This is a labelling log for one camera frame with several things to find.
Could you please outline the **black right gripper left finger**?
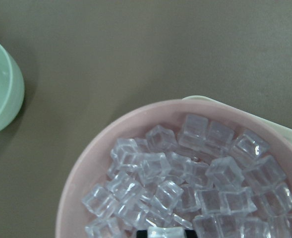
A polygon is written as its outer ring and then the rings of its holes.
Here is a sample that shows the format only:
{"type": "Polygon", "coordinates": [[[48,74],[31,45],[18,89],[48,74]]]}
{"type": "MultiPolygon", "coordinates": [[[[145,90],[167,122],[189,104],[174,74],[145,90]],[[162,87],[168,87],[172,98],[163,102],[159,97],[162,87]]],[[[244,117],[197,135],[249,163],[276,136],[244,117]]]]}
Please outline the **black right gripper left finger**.
{"type": "Polygon", "coordinates": [[[136,238],[148,238],[147,230],[136,231],[136,238]]]}

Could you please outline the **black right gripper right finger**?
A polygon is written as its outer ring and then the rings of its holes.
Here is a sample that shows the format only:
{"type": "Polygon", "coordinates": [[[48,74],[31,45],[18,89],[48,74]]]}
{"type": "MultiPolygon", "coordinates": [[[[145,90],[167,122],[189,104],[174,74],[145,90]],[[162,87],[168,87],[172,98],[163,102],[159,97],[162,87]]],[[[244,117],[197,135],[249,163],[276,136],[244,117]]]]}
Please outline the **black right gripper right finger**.
{"type": "Polygon", "coordinates": [[[195,238],[194,230],[184,230],[187,238],[195,238]]]}

